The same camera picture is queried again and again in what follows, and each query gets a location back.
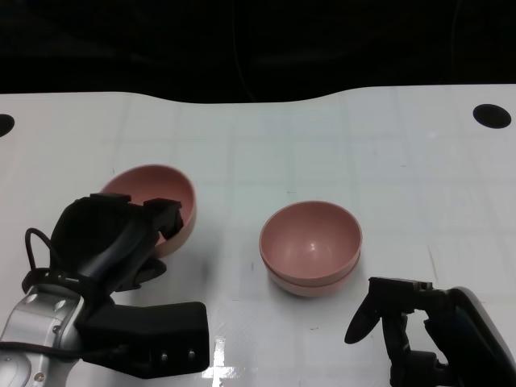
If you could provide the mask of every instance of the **tilted pink bowl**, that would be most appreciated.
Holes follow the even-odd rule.
[[[194,230],[197,216],[194,186],[177,169],[166,165],[143,165],[129,169],[107,183],[102,192],[131,195],[131,202],[140,205],[155,198],[181,202],[184,226],[171,239],[160,238],[156,245],[156,254],[160,258],[180,248]]]
[[[362,230],[347,210],[329,202],[299,202],[276,212],[260,235],[266,266],[289,283],[324,286],[354,267]]]

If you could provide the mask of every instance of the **robotic arm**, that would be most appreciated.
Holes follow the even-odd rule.
[[[428,314],[425,328],[448,364],[432,352],[410,349],[407,315]],[[347,329],[345,342],[361,341],[382,320],[393,387],[516,386],[516,364],[476,296],[468,289],[433,289],[430,282],[370,278],[369,292]]]
[[[182,227],[179,202],[130,200],[92,194],[66,208],[51,240],[27,231],[31,271],[0,339],[1,386],[65,387],[79,359],[141,378],[208,367],[203,304],[139,308],[110,298],[164,273],[154,246],[160,233],[168,239]],[[49,268],[35,267],[31,234],[48,245]]]

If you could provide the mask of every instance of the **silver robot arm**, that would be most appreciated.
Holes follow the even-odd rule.
[[[11,312],[2,342],[19,342],[78,351],[81,342],[75,319],[83,299],[56,285],[33,286]],[[39,353],[0,352],[1,387],[65,387],[77,360],[61,360]]]

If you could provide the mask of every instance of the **black cable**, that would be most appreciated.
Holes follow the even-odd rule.
[[[85,356],[104,356],[108,353],[124,352],[125,347],[108,348],[97,351],[70,351],[59,348],[45,347],[44,345],[36,345],[29,343],[19,343],[16,341],[0,342],[0,351],[21,351],[39,353],[41,355],[60,357],[61,359],[82,359]]]
[[[457,19],[459,18],[459,10],[462,4],[462,0],[456,0],[455,11],[453,12],[453,20],[451,21],[451,34],[450,34],[450,65],[451,65],[451,76],[450,81],[455,79],[455,36],[456,36],[456,27],[457,27]]]
[[[36,270],[35,261],[34,261],[34,253],[32,252],[32,244],[31,244],[31,235],[37,235],[39,238],[47,245],[48,250],[50,251],[50,256],[57,261],[59,267],[63,267],[63,260],[59,257],[56,252],[56,249],[52,246],[52,241],[40,230],[37,228],[29,228],[25,231],[25,248],[27,249],[27,257],[29,259],[29,265],[31,266],[31,271]]]
[[[240,60],[239,60],[239,54],[238,50],[236,48],[236,0],[232,0],[232,16],[231,16],[231,30],[233,34],[233,56],[235,57],[235,65],[236,65],[236,71],[239,74],[240,83],[242,83],[242,87],[245,90],[246,94],[248,95],[251,102],[257,102],[255,96],[252,94],[251,90],[248,87],[247,82],[243,78],[242,69],[240,68]]]

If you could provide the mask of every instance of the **white table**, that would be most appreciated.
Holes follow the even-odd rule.
[[[516,124],[482,127],[472,116],[481,103],[516,114],[516,85],[355,89],[258,105],[2,95],[0,113],[16,125],[0,139],[0,323],[23,296],[25,229],[50,235],[74,199],[132,166],[161,163],[193,179],[198,224],[165,275],[116,299],[204,302],[211,367],[142,381],[80,363],[69,386],[387,386],[379,327],[343,343],[371,276],[469,287],[516,353]],[[345,206],[364,229],[356,275],[333,297],[282,292],[260,260],[268,216],[306,199]],[[35,252],[46,265],[43,246]],[[411,344],[434,351],[424,317],[410,319]]]

